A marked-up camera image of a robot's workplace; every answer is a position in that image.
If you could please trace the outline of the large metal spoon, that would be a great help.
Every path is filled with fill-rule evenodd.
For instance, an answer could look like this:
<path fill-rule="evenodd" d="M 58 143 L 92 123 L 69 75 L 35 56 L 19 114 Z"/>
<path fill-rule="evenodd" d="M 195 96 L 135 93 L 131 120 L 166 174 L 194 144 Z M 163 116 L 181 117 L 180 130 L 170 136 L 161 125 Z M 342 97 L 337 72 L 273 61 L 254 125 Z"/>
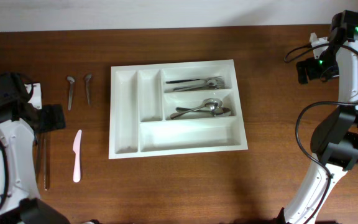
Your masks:
<path fill-rule="evenodd" d="M 208 113 L 214 117 L 225 117 L 225 116 L 232 115 L 232 111 L 226 107 L 219 107 L 215 110 L 197 110 L 196 112 L 197 113 Z"/>
<path fill-rule="evenodd" d="M 176 119 L 184 114 L 190 113 L 190 112 L 194 112 L 194 111 L 198 111 L 200 109 L 203 108 L 209 108 L 211 111 L 217 109 L 218 107 L 222 106 L 223 102 L 218 99 L 218 98 L 208 98 L 205 99 L 202 104 L 200 106 L 197 106 L 195 108 L 192 109 L 188 109 L 186 111 L 183 112 L 176 112 L 170 115 L 170 119 Z"/>

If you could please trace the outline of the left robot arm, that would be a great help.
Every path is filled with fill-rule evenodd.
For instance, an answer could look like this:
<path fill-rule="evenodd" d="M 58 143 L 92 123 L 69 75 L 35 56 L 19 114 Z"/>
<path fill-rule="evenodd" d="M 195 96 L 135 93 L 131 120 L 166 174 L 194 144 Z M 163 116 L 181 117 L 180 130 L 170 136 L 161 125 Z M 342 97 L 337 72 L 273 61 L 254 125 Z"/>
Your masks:
<path fill-rule="evenodd" d="M 38 134 L 65 128 L 63 108 L 44 106 L 40 84 L 25 80 L 0 74 L 0 223 L 68 223 L 41 200 L 33 158 Z"/>

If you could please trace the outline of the metal fork dark handle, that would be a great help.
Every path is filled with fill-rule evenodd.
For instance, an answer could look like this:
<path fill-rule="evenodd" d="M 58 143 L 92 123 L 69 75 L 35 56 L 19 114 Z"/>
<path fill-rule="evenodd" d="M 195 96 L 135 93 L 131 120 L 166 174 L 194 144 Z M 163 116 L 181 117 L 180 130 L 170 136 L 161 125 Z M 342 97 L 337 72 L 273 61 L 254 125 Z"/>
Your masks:
<path fill-rule="evenodd" d="M 170 81 L 166 81 L 166 84 L 175 84 L 175 83 L 185 83 L 185 82 L 193 82 L 193 81 L 204 81 L 204 82 L 208 82 L 210 80 L 215 80 L 215 81 L 224 81 L 223 77 L 208 77 L 208 78 L 192 78 L 192 79 L 185 79 L 185 80 L 170 80 Z"/>

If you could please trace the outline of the white cutlery tray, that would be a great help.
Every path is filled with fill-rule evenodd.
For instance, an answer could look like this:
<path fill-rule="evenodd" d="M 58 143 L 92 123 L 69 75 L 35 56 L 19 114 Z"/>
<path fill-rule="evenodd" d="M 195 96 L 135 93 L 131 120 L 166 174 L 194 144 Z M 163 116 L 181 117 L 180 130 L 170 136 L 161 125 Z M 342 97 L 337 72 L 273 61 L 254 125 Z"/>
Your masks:
<path fill-rule="evenodd" d="M 170 80 L 223 77 L 225 89 L 173 92 L 203 81 Z M 218 98 L 231 116 L 196 111 L 170 115 Z M 111 67 L 109 158 L 167 156 L 248 148 L 233 60 Z"/>

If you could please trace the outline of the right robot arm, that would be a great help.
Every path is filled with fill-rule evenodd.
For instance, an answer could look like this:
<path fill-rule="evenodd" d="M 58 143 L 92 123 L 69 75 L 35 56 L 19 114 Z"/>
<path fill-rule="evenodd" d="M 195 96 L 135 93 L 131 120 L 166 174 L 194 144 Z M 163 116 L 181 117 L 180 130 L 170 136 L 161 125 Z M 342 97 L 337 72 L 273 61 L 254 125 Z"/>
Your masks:
<path fill-rule="evenodd" d="M 304 108 L 295 125 L 300 140 L 300 123 L 310 109 L 333 105 L 334 111 L 314 130 L 310 151 L 299 144 L 311 164 L 291 202 L 283 207 L 274 223 L 316 223 L 318 213 L 335 185 L 358 164 L 358 12 L 345 10 L 332 18 L 330 33 L 318 38 L 310 35 L 302 47 L 313 56 L 294 57 L 298 81 L 339 80 L 337 101 L 319 101 Z"/>

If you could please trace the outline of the dark chopstick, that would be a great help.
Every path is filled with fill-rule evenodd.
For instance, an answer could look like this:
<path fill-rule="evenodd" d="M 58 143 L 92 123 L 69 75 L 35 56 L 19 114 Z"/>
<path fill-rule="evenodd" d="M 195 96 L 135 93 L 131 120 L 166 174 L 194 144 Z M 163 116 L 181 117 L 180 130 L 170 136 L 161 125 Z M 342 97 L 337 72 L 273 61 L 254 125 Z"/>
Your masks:
<path fill-rule="evenodd" d="M 37 135 L 37 156 L 35 162 L 35 179 L 38 182 L 38 177 L 40 173 L 40 163 L 41 163 L 41 150 L 42 150 L 42 134 Z"/>
<path fill-rule="evenodd" d="M 47 134 L 44 134 L 44 142 L 43 142 L 43 154 L 44 154 L 44 161 L 43 161 L 43 172 L 44 172 L 44 190 L 48 190 L 48 179 L 47 179 Z"/>

